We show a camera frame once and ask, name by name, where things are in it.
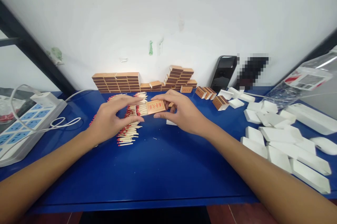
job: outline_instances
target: computer mouse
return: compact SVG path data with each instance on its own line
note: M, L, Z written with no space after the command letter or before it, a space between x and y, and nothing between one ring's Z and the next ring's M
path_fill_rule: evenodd
M337 144L325 137L310 138L316 145L316 148L328 155L337 155Z

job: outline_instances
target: charger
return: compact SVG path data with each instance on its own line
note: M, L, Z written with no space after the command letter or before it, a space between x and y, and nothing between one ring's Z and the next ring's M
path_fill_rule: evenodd
M51 92L41 93L40 95L34 94L31 97L31 100L35 101L37 104L41 105L44 108L57 106L61 102Z

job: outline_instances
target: power outlet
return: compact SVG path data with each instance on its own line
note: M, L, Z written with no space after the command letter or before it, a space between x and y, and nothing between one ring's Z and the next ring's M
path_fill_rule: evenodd
M26 113L23 117L21 117L21 120L29 120L30 118L32 118L37 112L30 112L30 113Z
M7 144L16 143L17 141L21 140L26 135L28 135L29 132L30 131L24 131L24 132L17 133Z
M0 136L0 145L3 145L14 134L5 134Z
M33 129L33 128L35 128L39 124L40 121L41 121L41 119L39 119L39 120L32 120L32 121L29 121L26 125L27 125L27 127Z
M40 112L34 117L34 119L35 119L35 118L43 118L43 117L45 117L45 116L48 114L49 111L50 111L50 110L43 110L43 111L40 111Z
M40 104L36 104L31 110L37 110L37 109L41 109L42 106Z
M22 127L22 124L20 122L16 122L14 123L10 128L8 128L6 130L6 132L13 132L13 131L17 131Z

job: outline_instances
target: phone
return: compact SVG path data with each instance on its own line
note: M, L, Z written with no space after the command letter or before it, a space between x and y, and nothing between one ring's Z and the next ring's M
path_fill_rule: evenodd
M219 57L211 82L211 89L215 92L219 92L221 89L226 90L236 68L237 61L237 56Z

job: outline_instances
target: white paper box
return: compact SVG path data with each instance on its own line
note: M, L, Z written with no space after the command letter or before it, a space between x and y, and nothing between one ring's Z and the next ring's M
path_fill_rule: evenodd
M255 97L250 96L248 94L241 94L240 97L238 97L238 99L243 100L245 102L254 102L255 101Z
M332 173L330 165L326 160L315 156L314 154L311 154L304 149L301 149L295 144L269 142L268 145L275 147L276 149L282 151L284 154L287 154L291 158L297 159L301 163L304 163L305 165L325 176L331 175Z
M229 101L233 97L234 93L231 93L231 92L225 91L225 90L220 90L220 92L218 93L217 96L220 96L220 95L223 96L226 100Z
M306 150L307 152L316 155L316 146L315 143L303 137L303 142L295 143L296 146L301 149Z
M260 130L248 126L246 127L246 137L265 146L264 138Z
M302 141L294 137L290 130L269 127L259 127L259 130L268 142L297 143Z
M285 130L290 131L290 133L292 134L292 136L294 138L296 138L298 140L298 142L302 142L303 141L303 136L301 135L301 132L298 128L295 128L291 125L286 125L284 127Z
M248 106L247 106L248 110L252 110L255 112L260 112L262 109L262 103L258 103L258 102L249 102Z
M268 121L265 119L265 115L262 112L257 112L256 113L257 117L259 118L259 120L262 122L262 124L265 127L271 127L272 125L270 123L268 123Z
M294 124L296 122L296 115L293 115L293 114L287 112L286 110L282 110L280 112L280 116L282 116L285 119L288 119L291 124Z
M277 129L284 129L285 126L290 125L291 123L288 119L285 119L282 116L274 113L268 113L264 115L264 118L269 124Z
M242 101L240 101L239 99L233 99L233 100L230 100L228 102L229 102L229 105L234 109L242 107L245 104Z
M330 183L326 177L315 172L313 169L310 169L308 166L295 159L290 160L290 165L292 173L304 183L310 185L312 188L316 189L322 194L331 193Z
M228 88L227 91L233 93L233 98L234 99L237 99L238 97L240 97L243 94L243 92L244 92L244 90L238 91L234 87Z
M279 151L278 149L270 145L267 146L267 152L268 152L268 160L271 163L275 164L276 166L280 167L286 172L291 173L288 155L284 154L283 152Z
M270 101L264 101L262 104L262 108L265 109L269 113L277 114L278 112L277 105Z
M248 122L252 122L255 124L261 124L261 121L257 117L256 112L246 109L244 110L244 114Z
M241 137L240 142L250 150L254 151L256 154L264 158L268 157L267 148L265 146L262 146L261 144L258 144L257 142L250 140L244 136Z
M175 124L174 122L171 122L171 121L169 121L169 120L166 120L166 124L168 124L168 125L175 125L175 126L177 126L177 124Z

